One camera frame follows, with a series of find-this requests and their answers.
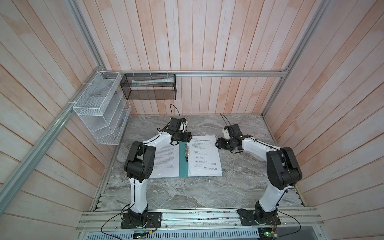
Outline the printed paper sheet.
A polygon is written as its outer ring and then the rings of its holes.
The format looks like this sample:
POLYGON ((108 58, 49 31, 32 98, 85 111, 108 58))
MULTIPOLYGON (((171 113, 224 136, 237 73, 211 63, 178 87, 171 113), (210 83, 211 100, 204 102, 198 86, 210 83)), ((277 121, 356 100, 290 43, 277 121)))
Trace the printed paper sheet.
POLYGON ((150 179, 177 178, 180 175, 179 167, 179 146, 167 145, 156 151, 150 179))
POLYGON ((188 143, 189 177, 222 176, 222 165, 215 136, 193 136, 188 143))

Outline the gold folder clip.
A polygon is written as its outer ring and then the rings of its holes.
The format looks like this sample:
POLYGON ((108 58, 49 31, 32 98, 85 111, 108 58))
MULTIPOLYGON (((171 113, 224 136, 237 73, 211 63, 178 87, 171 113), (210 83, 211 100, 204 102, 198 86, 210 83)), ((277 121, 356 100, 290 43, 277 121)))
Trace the gold folder clip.
POLYGON ((188 146, 186 146, 186 148, 185 148, 185 159, 186 159, 186 162, 189 161, 189 155, 190 155, 190 148, 188 146))

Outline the green file folder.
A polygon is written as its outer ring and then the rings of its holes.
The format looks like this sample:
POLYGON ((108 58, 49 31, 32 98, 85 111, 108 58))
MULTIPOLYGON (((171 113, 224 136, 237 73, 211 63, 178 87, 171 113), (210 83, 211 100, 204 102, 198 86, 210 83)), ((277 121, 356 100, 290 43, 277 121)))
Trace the green file folder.
POLYGON ((188 168, 188 162, 186 162, 186 159, 185 159, 185 148, 186 146, 188 146, 187 143, 183 143, 181 142, 179 144, 179 170, 180 170, 180 175, 179 177, 181 178, 187 178, 189 177, 188 173, 189 173, 189 168, 188 168))

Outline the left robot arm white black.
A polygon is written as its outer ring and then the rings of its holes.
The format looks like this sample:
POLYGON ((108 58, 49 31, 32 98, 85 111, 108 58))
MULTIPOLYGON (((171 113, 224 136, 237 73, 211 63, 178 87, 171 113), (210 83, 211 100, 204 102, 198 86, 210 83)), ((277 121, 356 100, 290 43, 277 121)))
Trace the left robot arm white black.
POLYGON ((123 222, 135 227, 142 227, 148 222, 147 179, 151 176, 156 151, 174 142, 189 143, 193 138, 187 131, 185 118, 171 118, 170 122, 154 137, 143 141, 134 141, 124 165, 131 185, 131 202, 123 214, 123 222))

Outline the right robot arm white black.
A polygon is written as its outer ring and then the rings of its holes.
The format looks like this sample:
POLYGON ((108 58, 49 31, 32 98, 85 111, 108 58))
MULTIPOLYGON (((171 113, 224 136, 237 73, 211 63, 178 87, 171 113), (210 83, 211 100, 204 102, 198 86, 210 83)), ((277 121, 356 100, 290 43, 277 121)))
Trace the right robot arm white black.
POLYGON ((267 175, 270 181, 265 193, 255 204, 253 212, 242 210, 243 225, 280 224, 278 204, 284 193, 293 188, 303 177, 293 150, 261 142, 253 136, 243 135, 239 125, 229 125, 223 129, 223 138, 218 138, 215 146, 233 154, 243 151, 252 153, 267 162, 267 175))

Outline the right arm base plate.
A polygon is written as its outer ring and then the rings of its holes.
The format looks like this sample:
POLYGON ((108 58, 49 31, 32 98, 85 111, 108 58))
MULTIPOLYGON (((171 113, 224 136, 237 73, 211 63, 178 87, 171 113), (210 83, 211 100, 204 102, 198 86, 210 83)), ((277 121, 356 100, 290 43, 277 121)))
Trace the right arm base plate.
POLYGON ((240 216, 242 226, 281 225, 277 210, 264 212, 258 208, 255 210, 237 209, 237 213, 240 216))

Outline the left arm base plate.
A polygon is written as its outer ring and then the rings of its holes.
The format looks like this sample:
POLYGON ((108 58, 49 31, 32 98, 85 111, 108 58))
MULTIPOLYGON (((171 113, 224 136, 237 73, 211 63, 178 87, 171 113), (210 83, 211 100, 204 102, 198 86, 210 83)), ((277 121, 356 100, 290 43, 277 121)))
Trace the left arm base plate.
POLYGON ((129 212, 123 214, 121 229, 135 229, 135 228, 160 228, 162 222, 161 212, 144 212, 138 214, 129 212))

